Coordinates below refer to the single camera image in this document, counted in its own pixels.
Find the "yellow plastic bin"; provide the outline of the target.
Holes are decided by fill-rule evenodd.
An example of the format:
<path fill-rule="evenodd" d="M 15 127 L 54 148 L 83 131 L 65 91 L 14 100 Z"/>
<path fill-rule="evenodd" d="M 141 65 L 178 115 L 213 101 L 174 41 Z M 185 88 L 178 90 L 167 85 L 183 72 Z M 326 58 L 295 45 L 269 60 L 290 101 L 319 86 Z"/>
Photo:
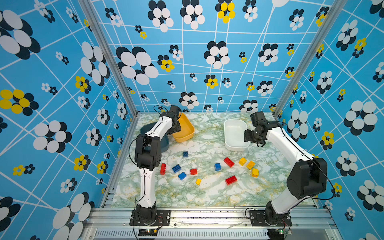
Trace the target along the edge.
<path fill-rule="evenodd" d="M 178 122 L 181 125 L 181 131 L 172 134 L 175 141 L 178 143 L 182 143 L 191 139 L 195 133 L 195 128 L 192 125 L 191 121 L 187 118 L 184 113 L 182 113 L 182 116 L 178 119 Z"/>

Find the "white plastic bin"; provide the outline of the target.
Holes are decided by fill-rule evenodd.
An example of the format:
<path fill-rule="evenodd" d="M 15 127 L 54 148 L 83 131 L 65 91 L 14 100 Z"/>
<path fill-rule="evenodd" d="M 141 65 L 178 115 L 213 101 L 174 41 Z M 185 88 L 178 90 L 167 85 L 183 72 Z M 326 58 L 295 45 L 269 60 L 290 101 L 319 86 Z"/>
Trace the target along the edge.
<path fill-rule="evenodd" d="M 242 120 L 225 120 L 224 135 L 227 150 L 243 152 L 249 147 L 250 143 L 244 141 L 247 129 L 247 124 Z"/>

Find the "orange yellow lego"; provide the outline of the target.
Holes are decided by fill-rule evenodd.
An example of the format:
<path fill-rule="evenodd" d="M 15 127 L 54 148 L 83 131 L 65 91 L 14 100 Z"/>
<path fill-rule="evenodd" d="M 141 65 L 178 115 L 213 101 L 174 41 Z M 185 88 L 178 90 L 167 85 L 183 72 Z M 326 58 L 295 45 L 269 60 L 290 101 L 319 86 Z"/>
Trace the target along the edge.
<path fill-rule="evenodd" d="M 248 164 L 247 164 L 247 168 L 249 169 L 249 170 L 252 170 L 252 168 L 255 166 L 255 162 L 253 162 L 253 161 L 250 161 Z"/>

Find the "dark teal plastic bin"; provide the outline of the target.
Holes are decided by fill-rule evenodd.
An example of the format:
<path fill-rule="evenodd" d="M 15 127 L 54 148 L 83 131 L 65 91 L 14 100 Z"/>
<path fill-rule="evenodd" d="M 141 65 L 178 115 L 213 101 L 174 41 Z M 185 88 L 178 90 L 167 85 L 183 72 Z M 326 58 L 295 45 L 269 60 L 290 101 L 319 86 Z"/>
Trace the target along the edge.
<path fill-rule="evenodd" d="M 150 131 L 155 126 L 155 124 L 156 124 L 156 122 L 144 125 L 140 129 L 140 134 L 141 135 L 146 134 L 148 131 Z M 162 153 L 166 152 L 169 149 L 169 144 L 170 144 L 170 140 L 169 140 L 168 135 L 164 135 L 164 137 L 161 140 L 161 152 Z"/>

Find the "dark blue lego brick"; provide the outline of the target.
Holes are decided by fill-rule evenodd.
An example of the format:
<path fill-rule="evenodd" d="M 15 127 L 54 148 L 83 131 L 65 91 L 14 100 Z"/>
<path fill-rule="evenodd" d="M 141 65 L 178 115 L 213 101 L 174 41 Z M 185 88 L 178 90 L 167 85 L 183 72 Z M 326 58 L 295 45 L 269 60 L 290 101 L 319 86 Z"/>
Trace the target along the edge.
<path fill-rule="evenodd" d="M 176 166 L 172 167 L 172 170 L 174 173 L 177 173 L 178 171 L 181 170 L 181 167 L 180 167 L 180 165 L 176 165 Z"/>

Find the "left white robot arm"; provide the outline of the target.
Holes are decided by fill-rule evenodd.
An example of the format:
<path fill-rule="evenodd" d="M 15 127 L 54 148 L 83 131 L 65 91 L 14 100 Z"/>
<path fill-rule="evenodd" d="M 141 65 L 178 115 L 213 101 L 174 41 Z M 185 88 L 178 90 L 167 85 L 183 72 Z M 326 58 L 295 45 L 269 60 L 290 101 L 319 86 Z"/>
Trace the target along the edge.
<path fill-rule="evenodd" d="M 162 159 L 161 141 L 164 136 L 181 131 L 181 113 L 179 107 L 172 105 L 169 111 L 160 114 L 149 131 L 136 137 L 134 160 L 140 172 L 141 191 L 135 206 L 135 216 L 138 221 L 148 225 L 156 221 L 155 169 Z"/>

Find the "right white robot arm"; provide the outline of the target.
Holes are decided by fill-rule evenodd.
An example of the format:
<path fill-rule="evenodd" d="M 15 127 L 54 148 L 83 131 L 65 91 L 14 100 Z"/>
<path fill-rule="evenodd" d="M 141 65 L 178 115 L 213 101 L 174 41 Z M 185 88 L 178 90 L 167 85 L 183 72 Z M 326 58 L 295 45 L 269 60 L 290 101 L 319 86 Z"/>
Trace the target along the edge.
<path fill-rule="evenodd" d="M 277 121 L 251 117 L 253 130 L 246 130 L 244 141 L 263 147 L 271 142 L 288 160 L 292 169 L 287 178 L 287 188 L 274 200 L 269 201 L 265 209 L 265 221 L 273 226 L 282 222 L 290 211 L 303 200 L 314 199 L 327 189 L 328 164 L 322 158 L 315 158 L 301 148 L 288 136 Z"/>

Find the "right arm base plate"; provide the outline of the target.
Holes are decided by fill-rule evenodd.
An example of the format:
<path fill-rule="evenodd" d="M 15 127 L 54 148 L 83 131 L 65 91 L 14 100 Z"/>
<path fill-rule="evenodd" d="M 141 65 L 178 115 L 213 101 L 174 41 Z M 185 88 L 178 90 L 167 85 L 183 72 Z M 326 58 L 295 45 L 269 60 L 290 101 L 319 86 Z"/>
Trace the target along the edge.
<path fill-rule="evenodd" d="M 253 227 L 287 228 L 292 226 L 292 217 L 289 214 L 279 215 L 261 210 L 249 210 L 247 211 L 247 217 Z"/>

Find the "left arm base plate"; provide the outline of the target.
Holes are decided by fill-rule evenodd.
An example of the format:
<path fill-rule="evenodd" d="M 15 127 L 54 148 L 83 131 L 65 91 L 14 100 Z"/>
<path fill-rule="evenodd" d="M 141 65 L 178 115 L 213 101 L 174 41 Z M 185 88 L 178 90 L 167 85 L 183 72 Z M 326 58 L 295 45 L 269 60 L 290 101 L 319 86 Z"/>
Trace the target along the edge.
<path fill-rule="evenodd" d="M 170 210 L 133 210 L 131 213 L 130 226 L 160 227 L 169 226 L 171 219 Z"/>

